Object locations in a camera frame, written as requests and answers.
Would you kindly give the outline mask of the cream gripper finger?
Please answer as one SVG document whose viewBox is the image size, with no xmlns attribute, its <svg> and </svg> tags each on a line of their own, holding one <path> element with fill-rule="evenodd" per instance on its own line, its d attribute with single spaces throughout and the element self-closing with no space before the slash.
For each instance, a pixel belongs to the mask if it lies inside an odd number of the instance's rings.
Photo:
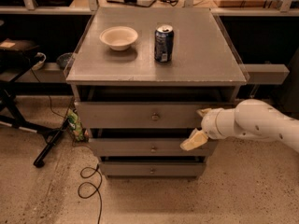
<svg viewBox="0 0 299 224">
<path fill-rule="evenodd" d="M 196 111 L 196 113 L 200 116 L 200 117 L 204 117 L 208 112 L 211 111 L 211 108 L 205 108 L 205 109 L 198 109 Z"/>
<path fill-rule="evenodd" d="M 190 151 L 205 144 L 207 140 L 208 136 L 202 130 L 194 129 L 189 138 L 180 144 L 180 147 L 183 150 Z"/>
</svg>

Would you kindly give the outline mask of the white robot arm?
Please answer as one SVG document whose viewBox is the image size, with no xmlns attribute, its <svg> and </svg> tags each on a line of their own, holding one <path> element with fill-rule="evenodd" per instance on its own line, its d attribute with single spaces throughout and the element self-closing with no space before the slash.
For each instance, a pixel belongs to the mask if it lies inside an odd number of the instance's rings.
<svg viewBox="0 0 299 224">
<path fill-rule="evenodd" d="M 273 106 L 255 99 L 235 108 L 199 109 L 201 130 L 194 129 L 180 144 L 186 151 L 205 144 L 209 139 L 234 137 L 245 140 L 279 141 L 299 152 L 299 120 L 288 117 Z"/>
</svg>

